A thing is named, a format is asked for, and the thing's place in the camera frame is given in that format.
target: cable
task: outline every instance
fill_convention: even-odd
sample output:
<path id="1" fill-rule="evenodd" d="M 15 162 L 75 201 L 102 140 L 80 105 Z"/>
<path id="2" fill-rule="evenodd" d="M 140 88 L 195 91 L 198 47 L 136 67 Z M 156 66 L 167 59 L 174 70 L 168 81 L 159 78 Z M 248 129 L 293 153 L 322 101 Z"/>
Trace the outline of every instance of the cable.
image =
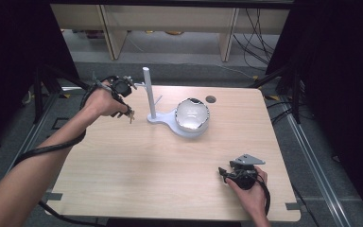
<path id="1" fill-rule="evenodd" d="M 257 48 L 257 49 L 259 49 L 259 50 L 263 50 L 264 51 L 264 53 L 265 53 L 265 55 L 267 56 L 267 59 L 268 59 L 268 61 L 270 60 L 270 55 L 269 54 L 273 54 L 272 52 L 269 52 L 268 50 L 267 50 L 267 48 L 265 47 L 265 45 L 268 47 L 268 48 L 270 48 L 271 50 L 274 50 L 272 47 L 270 47 L 265 41 L 264 41 L 264 39 L 263 39 L 263 37 L 262 37 L 262 30 L 261 30 L 261 23 L 260 23 L 260 16 L 261 16 L 261 10 L 260 9 L 257 9 L 257 21 L 256 21 L 256 23 L 254 24 L 253 23 L 253 21 L 252 21 L 252 19 L 251 19 L 251 17 L 250 17 L 250 14 L 249 14 L 249 11 L 248 11 L 248 9 L 246 9 L 246 14 L 247 14 L 247 17 L 249 18 L 249 20 L 250 20 L 250 23 L 251 23 L 251 26 L 252 26 L 252 34 L 251 34 L 251 36 L 250 36 L 250 38 L 249 39 L 247 39 L 247 37 L 244 35 L 244 38 L 246 38 L 246 40 L 247 40 L 247 42 L 248 42 L 248 44 L 250 44 L 251 46 L 253 46 L 254 48 Z M 260 43 L 261 43 L 261 45 L 262 45 L 262 48 L 261 47 L 258 47 L 258 46 L 256 46 L 256 45 L 254 45 L 254 44 L 252 44 L 252 42 L 251 42 L 251 39 L 252 39 L 252 37 L 253 37 L 253 35 L 256 35 L 256 37 L 258 38 L 258 40 L 260 41 Z"/>
<path id="2" fill-rule="evenodd" d="M 229 70 L 229 71 L 232 71 L 232 72 L 236 72 L 236 73 L 240 73 L 240 74 L 243 74 L 244 76 L 246 76 L 247 78 L 250 78 L 250 79 L 254 79 L 253 76 L 249 76 L 247 74 L 245 74 L 244 72 L 240 71 L 240 70 L 236 70 L 236 69 L 231 69 L 231 68 L 228 68 L 228 67 L 225 67 L 225 66 L 222 66 L 222 65 L 217 65 L 217 67 L 220 67 L 220 68 L 223 68 L 223 69 L 226 69 L 226 70 Z"/>
<path id="3" fill-rule="evenodd" d="M 311 216 L 311 218 L 314 220 L 315 225 L 320 226 L 320 224 L 317 222 L 317 219 L 315 218 L 314 214 L 312 213 L 312 211 L 309 209 L 309 207 L 307 206 L 305 200 L 303 199 L 302 195 L 300 194 L 299 190 L 297 190 L 297 188 L 294 186 L 294 184 L 292 183 L 291 186 L 293 187 L 293 190 L 297 193 L 297 196 L 300 198 L 300 200 L 302 201 L 302 204 L 305 206 L 306 210 L 308 211 L 309 215 Z"/>
<path id="4" fill-rule="evenodd" d="M 82 109 L 85 105 L 85 102 L 87 101 L 88 97 L 93 93 L 93 91 L 97 88 L 96 83 L 94 83 L 92 86 L 90 86 L 87 89 L 86 94 L 84 95 L 83 99 L 81 100 L 81 104 L 80 104 L 80 108 Z M 21 156 L 19 156 L 15 162 L 13 167 L 17 166 L 19 163 L 21 163 L 22 161 L 24 161 L 27 158 L 31 158 L 33 156 L 36 155 L 40 155 L 43 153 L 47 153 L 47 152 L 52 152 L 52 151 L 58 151 L 64 148 L 70 148 L 76 144 L 78 144 L 79 142 L 81 142 L 84 139 L 84 136 L 86 134 L 86 131 L 82 132 L 81 135 L 79 135 L 78 137 L 76 137 L 75 139 L 72 139 L 71 141 L 59 144 L 59 145 L 53 145 L 53 146 L 48 146 L 48 147 L 44 147 L 44 148 L 35 148 L 32 150 L 29 150 L 25 153 L 23 153 Z M 74 219 L 70 219 L 70 218 L 66 218 L 65 216 L 62 216 L 60 214 L 58 214 L 54 209 L 52 209 L 48 204 L 46 204 L 44 201 L 39 201 L 38 204 L 47 212 L 49 212 L 51 215 L 53 215 L 55 218 L 58 218 L 60 220 L 72 223 L 72 224 L 79 224 L 79 225 L 89 225 L 89 226 L 96 226 L 96 227 L 105 227 L 105 225 L 101 225 L 98 223 L 92 223 L 92 222 L 87 222 L 87 221 L 79 221 L 79 220 L 74 220 Z"/>
<path id="5" fill-rule="evenodd" d="M 263 179 L 260 175 L 258 175 L 258 177 L 260 177 L 260 178 L 261 178 L 262 182 L 261 182 L 261 181 L 259 181 L 259 180 L 258 180 L 258 179 L 256 179 L 256 178 L 253 178 L 253 179 L 254 179 L 256 182 L 258 182 L 258 183 L 261 185 L 262 189 L 264 190 L 265 197 L 267 198 L 267 201 L 266 201 L 266 203 L 265 203 L 265 214 L 266 214 L 266 215 L 268 215 L 269 207 L 270 207 L 270 193 L 269 193 L 269 190 L 268 190 L 267 185 L 265 184 L 264 179 Z"/>
<path id="6" fill-rule="evenodd" d="M 247 48 L 247 45 L 243 45 L 242 43 L 240 43 L 240 41 L 237 39 L 237 37 L 235 35 L 233 35 L 234 39 L 237 41 L 237 43 L 240 45 L 240 47 L 247 53 L 251 54 L 253 57 L 255 57 L 257 60 L 261 61 L 264 64 L 268 64 L 267 60 L 264 60 L 263 58 L 261 58 L 259 55 L 255 54 L 254 52 L 252 52 L 251 50 L 249 50 Z"/>
<path id="7" fill-rule="evenodd" d="M 291 114 L 292 113 L 291 111 L 292 111 L 292 108 L 289 108 L 289 109 L 283 111 L 282 113 L 279 113 L 277 116 L 273 117 L 272 119 L 270 119 L 272 121 L 272 126 L 275 125 L 278 121 L 283 119 L 288 114 Z"/>
<path id="8" fill-rule="evenodd" d="M 280 105 L 280 104 L 291 104 L 291 102 L 277 102 L 277 103 L 274 103 L 274 104 L 271 104 L 271 105 L 267 106 L 267 109 L 269 109 L 271 107 L 274 107 L 276 105 Z"/>

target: haptic device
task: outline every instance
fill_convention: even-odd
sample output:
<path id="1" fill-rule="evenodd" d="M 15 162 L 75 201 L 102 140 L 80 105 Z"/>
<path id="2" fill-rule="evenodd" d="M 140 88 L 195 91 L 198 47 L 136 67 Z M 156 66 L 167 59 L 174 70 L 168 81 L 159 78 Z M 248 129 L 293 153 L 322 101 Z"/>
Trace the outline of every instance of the haptic device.
<path id="1" fill-rule="evenodd" d="M 112 117 L 114 117 L 118 114 L 117 118 L 119 118 L 120 116 L 122 116 L 124 114 L 130 118 L 130 123 L 131 123 L 131 121 L 134 119 L 134 117 L 133 117 L 134 110 L 128 104 L 126 104 L 122 98 L 122 97 L 126 97 L 131 94 L 131 87 L 133 87 L 134 89 L 137 89 L 137 87 L 134 85 L 131 77 L 124 76 L 124 77 L 120 78 L 118 76 L 110 76 L 110 77 L 104 78 L 103 80 L 99 80 L 99 79 L 96 79 L 95 76 L 93 76 L 93 80 L 95 81 L 95 83 L 87 91 L 86 95 L 83 98 L 84 100 L 81 101 L 81 105 L 85 104 L 85 100 L 87 100 L 87 98 L 90 96 L 90 94 L 97 87 L 103 88 L 111 93 L 113 99 L 115 99 L 116 101 L 118 101 L 122 104 L 125 104 L 128 107 L 128 110 L 125 113 L 116 112 L 116 113 L 112 114 Z M 103 84 L 101 82 L 101 81 L 105 81 L 105 80 L 107 80 L 110 83 L 109 86 L 106 84 Z"/>
<path id="2" fill-rule="evenodd" d="M 226 178 L 234 181 L 241 189 L 249 190 L 255 183 L 259 183 L 264 189 L 267 203 L 265 205 L 265 212 L 268 214 L 270 206 L 270 194 L 264 179 L 258 175 L 258 171 L 254 165 L 262 165 L 265 162 L 250 156 L 249 154 L 243 154 L 242 156 L 230 161 L 230 166 L 233 172 L 228 173 L 226 169 L 218 168 L 219 174 L 223 177 L 223 182 L 226 183 Z"/>

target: white object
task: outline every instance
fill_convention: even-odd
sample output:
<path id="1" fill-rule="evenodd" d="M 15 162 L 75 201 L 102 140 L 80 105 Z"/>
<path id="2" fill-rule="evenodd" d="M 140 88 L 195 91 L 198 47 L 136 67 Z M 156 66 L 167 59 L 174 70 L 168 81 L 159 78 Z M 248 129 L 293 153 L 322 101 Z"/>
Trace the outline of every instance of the white object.
<path id="1" fill-rule="evenodd" d="M 179 128 L 186 132 L 200 132 L 208 128 L 208 107 L 196 98 L 187 98 L 179 103 L 175 112 Z"/>
<path id="2" fill-rule="evenodd" d="M 154 96 L 152 94 L 151 75 L 149 73 L 149 68 L 144 67 L 143 72 L 144 72 L 144 82 L 146 84 L 146 90 L 148 95 L 149 109 L 151 111 L 151 117 L 155 119 L 156 112 L 155 112 Z"/>
<path id="3" fill-rule="evenodd" d="M 177 135 L 182 136 L 184 138 L 190 138 L 190 139 L 196 138 L 205 132 L 205 131 L 187 132 L 181 130 L 178 123 L 176 122 L 175 112 L 176 109 L 173 109 L 169 113 L 157 113 L 157 117 L 155 119 L 151 117 L 151 114 L 149 114 L 147 116 L 147 120 L 151 124 L 165 124 Z"/>

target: hand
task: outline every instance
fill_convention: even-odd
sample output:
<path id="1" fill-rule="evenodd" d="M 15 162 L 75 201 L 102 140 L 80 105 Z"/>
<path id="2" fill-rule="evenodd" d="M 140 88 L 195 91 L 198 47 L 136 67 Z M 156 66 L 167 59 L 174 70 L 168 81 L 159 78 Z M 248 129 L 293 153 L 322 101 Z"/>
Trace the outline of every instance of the hand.
<path id="1" fill-rule="evenodd" d="M 268 174 L 258 166 L 256 166 L 255 169 L 258 171 L 258 175 L 264 179 L 264 183 L 267 183 Z M 265 214 L 265 204 L 267 198 L 265 196 L 264 189 L 258 182 L 256 182 L 249 190 L 241 189 L 234 181 L 229 178 L 226 178 L 226 183 L 235 192 L 237 197 L 240 199 L 243 209 L 250 214 L 252 220 L 257 226 L 270 226 L 267 215 Z"/>
<path id="2" fill-rule="evenodd" d="M 97 88 L 87 99 L 85 109 L 94 110 L 98 115 L 112 115 L 116 112 L 125 113 L 128 107 L 113 99 L 112 94 L 103 88 Z"/>

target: handheld controller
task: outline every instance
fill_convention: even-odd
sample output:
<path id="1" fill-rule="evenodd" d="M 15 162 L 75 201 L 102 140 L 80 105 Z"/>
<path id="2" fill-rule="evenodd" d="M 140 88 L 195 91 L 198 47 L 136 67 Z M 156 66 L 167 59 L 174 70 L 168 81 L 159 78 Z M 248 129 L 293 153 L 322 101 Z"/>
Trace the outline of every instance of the handheld controller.
<path id="1" fill-rule="evenodd" d="M 226 183 L 226 178 L 231 179 L 243 190 L 249 190 L 255 184 L 258 172 L 254 165 L 240 165 L 231 161 L 231 167 L 234 172 L 228 173 L 225 169 L 219 167 L 219 174 L 223 177 L 223 182 Z"/>
<path id="2" fill-rule="evenodd" d="M 126 97 L 131 94 L 131 87 L 134 89 L 137 89 L 137 87 L 134 85 L 131 77 L 124 76 L 122 78 L 118 76 L 110 76 L 107 78 L 104 78 L 101 81 L 107 80 L 110 85 L 103 84 L 99 79 L 96 79 L 95 76 L 93 76 L 93 80 L 95 83 L 89 88 L 86 95 L 84 96 L 83 100 L 81 101 L 81 106 L 84 105 L 85 101 L 88 99 L 90 94 L 97 88 L 103 88 L 111 93 L 113 99 L 116 101 L 125 104 L 128 107 L 128 110 L 125 113 L 116 112 L 112 114 L 112 117 L 115 117 L 117 115 L 117 118 L 122 116 L 123 114 L 126 115 L 131 121 L 134 119 L 134 110 L 123 101 L 122 97 Z"/>

